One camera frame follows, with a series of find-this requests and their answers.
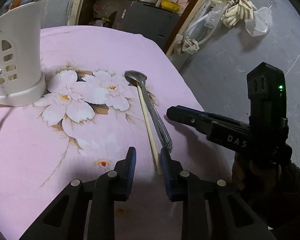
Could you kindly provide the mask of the wooden chopstick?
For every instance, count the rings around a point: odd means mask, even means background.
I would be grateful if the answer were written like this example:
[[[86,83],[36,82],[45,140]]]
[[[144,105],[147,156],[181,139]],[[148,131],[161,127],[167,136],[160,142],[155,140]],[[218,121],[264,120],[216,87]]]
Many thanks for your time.
[[[152,155],[153,155],[153,159],[155,162],[155,166],[158,172],[158,175],[162,175],[162,169],[160,166],[160,161],[159,161],[159,154],[157,151],[157,147],[153,138],[153,133],[152,133],[152,129],[149,123],[149,118],[148,118],[148,114],[147,114],[147,107],[145,104],[145,100],[143,98],[143,94],[142,94],[142,90],[140,85],[137,83],[137,90],[138,90],[138,95],[139,95],[139,100],[140,100],[140,105],[142,108],[142,112],[143,112],[143,117],[145,120],[145,125],[146,125],[146,129],[147,129],[147,133],[148,133],[148,138],[149,138],[149,143],[151,146],[151,151],[152,151]]]

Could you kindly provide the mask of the pink floral tablecloth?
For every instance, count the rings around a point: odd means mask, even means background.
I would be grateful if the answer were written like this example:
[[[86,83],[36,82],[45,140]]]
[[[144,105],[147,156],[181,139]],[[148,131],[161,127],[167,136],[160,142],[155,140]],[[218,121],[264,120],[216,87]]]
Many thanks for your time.
[[[149,144],[137,89],[147,76],[161,117],[175,105],[202,110],[194,74],[176,70],[141,35],[100,27],[42,30],[47,93],[37,103],[0,107],[0,231],[19,239],[73,179],[97,179],[136,148],[132,194],[115,204],[116,239],[180,239],[181,203],[168,200]]]

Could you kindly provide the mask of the beige rag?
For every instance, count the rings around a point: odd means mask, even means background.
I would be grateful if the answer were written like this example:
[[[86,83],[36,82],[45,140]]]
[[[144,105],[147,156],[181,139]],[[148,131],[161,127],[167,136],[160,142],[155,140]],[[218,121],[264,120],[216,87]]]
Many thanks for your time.
[[[186,38],[183,40],[182,35],[177,35],[175,37],[175,44],[174,44],[174,52],[178,55],[180,54],[190,54],[193,55],[199,50],[198,42],[195,39],[188,39]]]

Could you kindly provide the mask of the steel spoon right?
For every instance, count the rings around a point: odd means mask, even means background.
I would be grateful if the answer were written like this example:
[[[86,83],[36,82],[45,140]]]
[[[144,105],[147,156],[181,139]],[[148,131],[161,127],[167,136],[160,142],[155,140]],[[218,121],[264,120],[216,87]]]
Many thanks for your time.
[[[157,112],[154,103],[151,100],[149,92],[146,89],[147,76],[136,70],[127,70],[125,71],[125,78],[127,79],[127,81],[132,82],[132,84],[136,83],[137,85],[140,85],[143,99],[152,118],[161,145],[162,147],[167,148],[168,152],[171,153],[173,149],[172,139],[168,133],[166,126],[163,123],[163,120]]]

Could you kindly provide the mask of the clear plastic bag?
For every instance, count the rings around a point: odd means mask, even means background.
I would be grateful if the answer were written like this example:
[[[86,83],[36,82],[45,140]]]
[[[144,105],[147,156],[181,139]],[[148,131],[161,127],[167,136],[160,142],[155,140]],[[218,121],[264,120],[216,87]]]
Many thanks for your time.
[[[273,26],[271,7],[261,7],[254,11],[252,20],[244,20],[245,29],[251,37],[266,35]]]

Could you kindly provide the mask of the cream rubber gloves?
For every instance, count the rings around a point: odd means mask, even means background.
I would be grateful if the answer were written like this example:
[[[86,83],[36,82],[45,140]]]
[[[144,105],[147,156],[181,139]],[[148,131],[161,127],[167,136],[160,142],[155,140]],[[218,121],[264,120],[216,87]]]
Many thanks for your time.
[[[221,21],[228,27],[234,27],[240,20],[252,20],[257,7],[251,0],[210,0],[211,5],[225,8]]]

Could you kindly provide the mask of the grey cabinet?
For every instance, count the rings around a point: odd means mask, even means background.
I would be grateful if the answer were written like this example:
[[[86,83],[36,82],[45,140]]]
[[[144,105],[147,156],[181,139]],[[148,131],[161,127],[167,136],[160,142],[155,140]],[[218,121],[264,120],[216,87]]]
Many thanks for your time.
[[[123,1],[116,11],[113,29],[141,34],[163,48],[179,15],[145,3]]]

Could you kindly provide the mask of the white utensil holder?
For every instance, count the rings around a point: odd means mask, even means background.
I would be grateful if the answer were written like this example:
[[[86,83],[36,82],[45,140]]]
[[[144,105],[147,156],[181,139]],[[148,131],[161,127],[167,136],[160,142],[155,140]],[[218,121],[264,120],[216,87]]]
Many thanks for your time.
[[[0,16],[0,105],[27,106],[46,90],[40,66],[46,4],[46,0],[27,3]]]

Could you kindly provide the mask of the brown door frame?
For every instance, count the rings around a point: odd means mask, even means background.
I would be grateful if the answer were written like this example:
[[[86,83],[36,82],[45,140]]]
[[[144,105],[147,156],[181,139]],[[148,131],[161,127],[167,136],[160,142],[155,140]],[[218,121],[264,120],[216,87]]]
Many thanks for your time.
[[[202,6],[206,5],[207,2],[208,0],[190,0],[162,49],[167,57],[170,57],[173,52],[176,36],[178,34],[184,34],[186,28],[190,25],[197,12]]]

